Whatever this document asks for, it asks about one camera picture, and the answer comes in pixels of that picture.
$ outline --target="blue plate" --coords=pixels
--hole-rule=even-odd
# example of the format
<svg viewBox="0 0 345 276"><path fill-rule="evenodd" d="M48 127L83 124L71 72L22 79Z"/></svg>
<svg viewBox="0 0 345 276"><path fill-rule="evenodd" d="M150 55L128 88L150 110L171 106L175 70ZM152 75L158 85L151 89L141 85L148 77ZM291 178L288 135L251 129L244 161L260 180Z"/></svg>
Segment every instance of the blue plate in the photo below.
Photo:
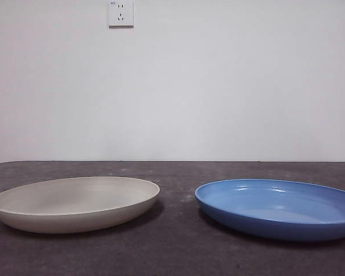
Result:
<svg viewBox="0 0 345 276"><path fill-rule="evenodd" d="M272 239L345 237L345 191L282 180L234 179L195 190L202 210L230 228Z"/></svg>

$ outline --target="electrical outlet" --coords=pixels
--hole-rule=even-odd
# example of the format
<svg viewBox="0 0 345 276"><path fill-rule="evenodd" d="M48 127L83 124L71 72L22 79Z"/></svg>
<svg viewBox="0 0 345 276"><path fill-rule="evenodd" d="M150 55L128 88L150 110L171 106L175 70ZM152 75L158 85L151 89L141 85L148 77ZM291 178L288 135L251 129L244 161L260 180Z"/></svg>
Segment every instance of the electrical outlet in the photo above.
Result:
<svg viewBox="0 0 345 276"><path fill-rule="evenodd" d="M133 27L133 0L109 1L109 27Z"/></svg>

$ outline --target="white wall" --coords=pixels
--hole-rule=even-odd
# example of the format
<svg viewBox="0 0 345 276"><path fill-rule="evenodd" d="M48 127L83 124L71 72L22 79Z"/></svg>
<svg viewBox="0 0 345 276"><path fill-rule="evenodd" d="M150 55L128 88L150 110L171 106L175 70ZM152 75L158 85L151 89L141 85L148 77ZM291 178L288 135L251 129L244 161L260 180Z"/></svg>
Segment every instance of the white wall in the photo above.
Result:
<svg viewBox="0 0 345 276"><path fill-rule="evenodd" d="M0 162L345 161L345 0L0 0Z"/></svg>

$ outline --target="gray carpet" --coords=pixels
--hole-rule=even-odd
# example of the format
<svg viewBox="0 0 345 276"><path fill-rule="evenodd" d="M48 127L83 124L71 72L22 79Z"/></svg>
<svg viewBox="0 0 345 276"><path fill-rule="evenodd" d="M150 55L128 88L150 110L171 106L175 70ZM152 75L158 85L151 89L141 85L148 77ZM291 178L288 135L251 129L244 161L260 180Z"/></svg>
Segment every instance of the gray carpet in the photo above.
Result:
<svg viewBox="0 0 345 276"><path fill-rule="evenodd" d="M233 178L310 182L345 190L345 163L12 162L0 164L0 192L56 178L122 176L158 184L158 202L128 223L45 235L0 223L5 275L345 275L345 239L292 243L228 229L194 199L201 184Z"/></svg>

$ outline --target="shallow dish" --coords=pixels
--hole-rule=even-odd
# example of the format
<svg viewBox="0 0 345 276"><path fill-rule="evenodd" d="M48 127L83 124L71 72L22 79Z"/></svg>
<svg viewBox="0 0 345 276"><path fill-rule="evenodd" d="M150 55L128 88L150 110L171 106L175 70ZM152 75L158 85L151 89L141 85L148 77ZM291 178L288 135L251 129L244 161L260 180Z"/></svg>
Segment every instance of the shallow dish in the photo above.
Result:
<svg viewBox="0 0 345 276"><path fill-rule="evenodd" d="M0 193L0 220L37 233L75 233L138 217L156 201L156 184L135 178L81 177L38 182Z"/></svg>
<svg viewBox="0 0 345 276"><path fill-rule="evenodd" d="M316 242L345 237L345 191L292 181L233 179L195 191L216 221L252 235Z"/></svg>

